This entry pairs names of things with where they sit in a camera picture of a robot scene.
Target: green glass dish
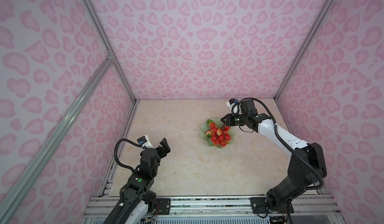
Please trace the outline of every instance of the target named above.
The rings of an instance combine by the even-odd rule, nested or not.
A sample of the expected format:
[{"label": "green glass dish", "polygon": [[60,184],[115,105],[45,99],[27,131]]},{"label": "green glass dish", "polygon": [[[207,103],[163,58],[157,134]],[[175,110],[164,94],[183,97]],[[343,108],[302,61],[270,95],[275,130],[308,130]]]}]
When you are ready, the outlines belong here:
[{"label": "green glass dish", "polygon": [[[209,119],[211,119],[212,121],[214,121],[214,123],[216,124],[216,126],[223,125],[223,123],[220,121],[220,118],[218,118],[218,117],[209,118]],[[209,126],[208,126],[207,121],[205,121],[205,122],[203,123],[203,125],[201,125],[201,127],[200,127],[200,138],[205,142],[205,144],[206,144],[207,146],[215,146],[215,145],[212,143],[211,139],[210,139],[210,138],[207,138],[207,137],[205,136],[205,133],[206,133],[208,130],[209,130]],[[233,126],[231,127],[231,129],[228,130],[228,134],[231,136],[231,140],[227,143],[227,145],[230,145],[230,144],[233,143],[233,140],[234,140],[234,137],[235,137],[235,134],[236,134],[235,130],[233,129]],[[221,146],[221,145],[217,145],[217,146],[215,146],[215,147],[217,147],[217,148],[224,148],[224,146]]]}]

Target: red fruit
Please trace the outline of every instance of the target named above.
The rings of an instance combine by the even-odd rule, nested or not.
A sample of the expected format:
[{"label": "red fruit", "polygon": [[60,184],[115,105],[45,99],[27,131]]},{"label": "red fruit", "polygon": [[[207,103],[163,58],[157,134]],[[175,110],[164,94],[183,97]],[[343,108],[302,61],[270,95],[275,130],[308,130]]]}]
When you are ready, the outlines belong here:
[{"label": "red fruit", "polygon": [[216,134],[217,134],[218,136],[221,136],[221,135],[223,134],[223,130],[222,130],[221,128],[217,129],[217,130],[216,130]]},{"label": "red fruit", "polygon": [[216,131],[217,131],[217,127],[213,127],[212,130],[211,130],[211,132],[212,132],[213,134],[216,134]]}]

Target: pink spotted wallpaper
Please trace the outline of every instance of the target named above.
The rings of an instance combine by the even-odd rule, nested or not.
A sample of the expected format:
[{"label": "pink spotted wallpaper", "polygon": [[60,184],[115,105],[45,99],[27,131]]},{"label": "pink spotted wallpaper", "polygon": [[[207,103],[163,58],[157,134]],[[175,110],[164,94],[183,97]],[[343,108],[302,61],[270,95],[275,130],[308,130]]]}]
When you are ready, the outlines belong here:
[{"label": "pink spotted wallpaper", "polygon": [[324,0],[93,0],[136,98],[274,97]]},{"label": "pink spotted wallpaper", "polygon": [[0,202],[105,57],[79,0],[0,0]]},{"label": "pink spotted wallpaper", "polygon": [[383,0],[337,0],[278,101],[294,134],[318,142],[348,224],[384,219]]},{"label": "pink spotted wallpaper", "polygon": [[99,191],[130,107],[111,67],[10,223],[78,223]]}]

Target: metal bracket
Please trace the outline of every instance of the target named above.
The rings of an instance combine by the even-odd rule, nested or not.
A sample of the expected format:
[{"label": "metal bracket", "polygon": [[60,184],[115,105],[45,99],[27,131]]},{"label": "metal bracket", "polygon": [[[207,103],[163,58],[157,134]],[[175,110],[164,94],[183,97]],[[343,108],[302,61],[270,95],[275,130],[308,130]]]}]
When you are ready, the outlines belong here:
[{"label": "metal bracket", "polygon": [[[257,198],[250,198],[251,201],[251,207],[253,214],[267,214],[269,211],[265,207],[265,199],[266,197],[257,197]],[[290,213],[294,213],[293,206],[291,204]]]},{"label": "metal bracket", "polygon": [[170,198],[157,198],[156,205],[159,206],[159,215],[169,215]]},{"label": "metal bracket", "polygon": [[112,58],[112,52],[111,51],[107,51],[107,58],[108,59]]}]

